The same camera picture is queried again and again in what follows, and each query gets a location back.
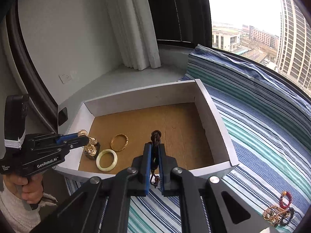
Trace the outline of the white knit sleeve forearm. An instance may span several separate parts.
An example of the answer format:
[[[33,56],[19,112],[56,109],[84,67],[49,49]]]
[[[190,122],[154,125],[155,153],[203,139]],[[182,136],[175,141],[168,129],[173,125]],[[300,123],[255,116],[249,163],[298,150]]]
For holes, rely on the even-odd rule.
[[[5,184],[1,191],[1,232],[30,232],[40,222],[39,210],[45,206],[56,206],[58,201],[50,194],[43,193],[39,207],[26,210],[23,201],[12,194]]]

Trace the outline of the person's left hand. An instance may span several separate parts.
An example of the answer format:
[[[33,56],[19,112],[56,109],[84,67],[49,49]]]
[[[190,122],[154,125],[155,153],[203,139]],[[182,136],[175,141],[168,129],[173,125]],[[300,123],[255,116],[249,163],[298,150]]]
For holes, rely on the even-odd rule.
[[[16,174],[3,175],[7,189],[17,198],[25,200],[29,204],[36,204],[42,199],[42,180],[42,174],[36,174],[30,180]]]

